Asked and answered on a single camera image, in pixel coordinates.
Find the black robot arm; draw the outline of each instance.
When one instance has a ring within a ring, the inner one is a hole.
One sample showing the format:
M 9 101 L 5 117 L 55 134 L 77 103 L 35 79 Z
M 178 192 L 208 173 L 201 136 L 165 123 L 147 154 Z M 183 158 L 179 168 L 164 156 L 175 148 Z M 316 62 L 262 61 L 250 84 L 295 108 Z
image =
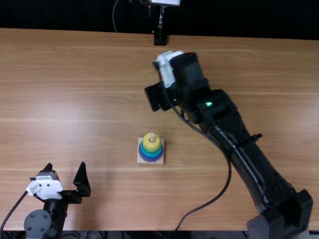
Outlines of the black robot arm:
M 60 180 L 50 163 L 35 178 L 31 178 L 27 191 L 29 195 L 44 202 L 44 206 L 43 210 L 35 210 L 26 217 L 26 239 L 61 238 L 69 204 L 80 204 L 82 197 L 91 195 L 84 162 L 81 163 L 73 184 L 77 190 L 60 191 Z
M 313 200 L 271 165 L 223 90 L 211 90 L 195 53 L 167 52 L 154 63 L 161 82 L 145 89 L 154 111 L 180 106 L 214 138 L 245 182 L 260 215 L 247 226 L 257 239 L 289 239 L 308 227 Z

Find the black background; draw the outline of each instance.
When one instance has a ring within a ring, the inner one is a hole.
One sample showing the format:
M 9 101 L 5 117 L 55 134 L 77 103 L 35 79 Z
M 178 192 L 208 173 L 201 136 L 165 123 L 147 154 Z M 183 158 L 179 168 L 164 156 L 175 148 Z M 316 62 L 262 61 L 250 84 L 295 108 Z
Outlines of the black background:
M 113 32 L 115 0 L 1 0 L 0 27 Z M 118 32 L 151 33 L 159 7 L 148 17 L 139 0 L 119 0 Z M 181 0 L 164 15 L 168 34 L 319 39 L 317 1 Z

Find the wood grain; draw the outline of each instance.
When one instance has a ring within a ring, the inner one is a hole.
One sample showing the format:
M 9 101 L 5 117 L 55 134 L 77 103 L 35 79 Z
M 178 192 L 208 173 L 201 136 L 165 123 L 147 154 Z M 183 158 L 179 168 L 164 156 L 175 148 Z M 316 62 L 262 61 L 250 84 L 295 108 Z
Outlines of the wood grain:
M 48 162 L 72 189 L 81 161 L 92 196 L 70 205 L 65 230 L 173 230 L 226 180 L 216 148 L 177 119 L 153 113 L 144 87 L 158 81 L 154 58 L 195 51 L 214 88 L 226 90 L 263 152 L 297 190 L 314 199 L 319 229 L 319 42 L 0 29 L 1 220 L 28 178 Z M 137 165 L 139 136 L 158 133 L 166 163 Z M 23 230 L 42 203 L 27 197 L 6 230 Z M 183 230 L 244 230 L 257 212 L 234 172 L 226 194 L 190 216 Z

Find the wooden base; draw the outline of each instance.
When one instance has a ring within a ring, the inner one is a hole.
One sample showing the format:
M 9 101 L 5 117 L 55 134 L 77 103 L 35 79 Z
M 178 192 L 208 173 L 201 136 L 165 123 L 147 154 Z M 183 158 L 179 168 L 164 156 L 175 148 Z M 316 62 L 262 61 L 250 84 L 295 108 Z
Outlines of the wooden base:
M 145 161 L 144 159 L 141 158 L 140 154 L 139 154 L 139 146 L 140 146 L 140 143 L 143 141 L 143 138 L 139 138 L 139 141 L 138 141 L 138 163 L 148 163 L 148 164 L 164 164 L 164 157 L 165 157 L 165 148 L 164 148 L 164 139 L 160 139 L 161 141 L 161 144 L 163 146 L 163 149 L 164 149 L 164 152 L 163 152 L 163 155 L 158 159 L 156 160 L 155 162 L 147 162 Z

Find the green led light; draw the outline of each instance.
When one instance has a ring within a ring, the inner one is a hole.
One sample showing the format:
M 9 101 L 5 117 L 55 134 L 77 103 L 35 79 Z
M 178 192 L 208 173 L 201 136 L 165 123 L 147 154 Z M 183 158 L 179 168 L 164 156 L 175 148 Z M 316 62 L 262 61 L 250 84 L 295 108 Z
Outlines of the green led light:
M 206 105 L 207 105 L 208 107 L 210 107 L 210 106 L 213 105 L 213 102 L 206 102 Z

